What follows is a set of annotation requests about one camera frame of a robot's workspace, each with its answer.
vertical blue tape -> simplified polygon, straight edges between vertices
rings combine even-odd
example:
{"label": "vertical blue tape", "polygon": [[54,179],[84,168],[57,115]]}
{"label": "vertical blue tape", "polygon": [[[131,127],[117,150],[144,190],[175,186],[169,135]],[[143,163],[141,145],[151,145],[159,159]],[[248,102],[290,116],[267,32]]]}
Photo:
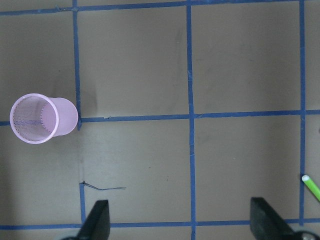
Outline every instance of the vertical blue tape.
{"label": "vertical blue tape", "polygon": [[[73,9],[77,8],[77,0],[72,0]],[[81,98],[80,98],[80,63],[79,63],[79,38],[78,38],[78,12],[72,12],[73,19],[73,47],[74,47],[74,74],[75,74],[75,99],[78,111],[77,129],[81,128]]]}
{"label": "vertical blue tape", "polygon": [[[306,61],[305,61],[305,2],[299,0],[299,25],[300,25],[300,174],[305,173],[306,157]],[[299,225],[304,225],[305,186],[300,181],[299,192]]]}
{"label": "vertical blue tape", "polygon": [[80,210],[81,210],[81,223],[86,221],[86,202],[85,202],[85,185],[79,183],[80,190]]}
{"label": "vertical blue tape", "polygon": [[188,102],[189,102],[189,147],[190,147],[190,201],[191,201],[191,240],[196,240],[196,164],[195,164],[195,113],[193,95],[192,69],[192,17],[191,1],[186,6],[186,42],[188,71]]}

marker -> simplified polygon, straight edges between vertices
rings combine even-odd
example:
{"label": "marker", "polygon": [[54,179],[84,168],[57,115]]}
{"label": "marker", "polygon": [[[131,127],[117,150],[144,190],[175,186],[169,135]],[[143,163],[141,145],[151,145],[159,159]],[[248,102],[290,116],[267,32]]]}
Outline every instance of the marker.
{"label": "marker", "polygon": [[304,184],[310,189],[310,191],[315,195],[315,197],[320,202],[320,189],[315,184],[315,182],[312,181],[311,177],[309,177],[308,175],[303,175],[302,181],[304,182]]}

pink basket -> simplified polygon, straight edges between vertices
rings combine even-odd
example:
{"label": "pink basket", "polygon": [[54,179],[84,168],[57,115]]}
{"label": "pink basket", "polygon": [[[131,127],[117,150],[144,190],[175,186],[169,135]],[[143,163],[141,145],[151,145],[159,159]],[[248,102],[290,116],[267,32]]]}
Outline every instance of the pink basket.
{"label": "pink basket", "polygon": [[10,125],[15,135],[29,144],[41,144],[70,133],[77,125],[78,111],[65,98],[30,93],[12,106]]}

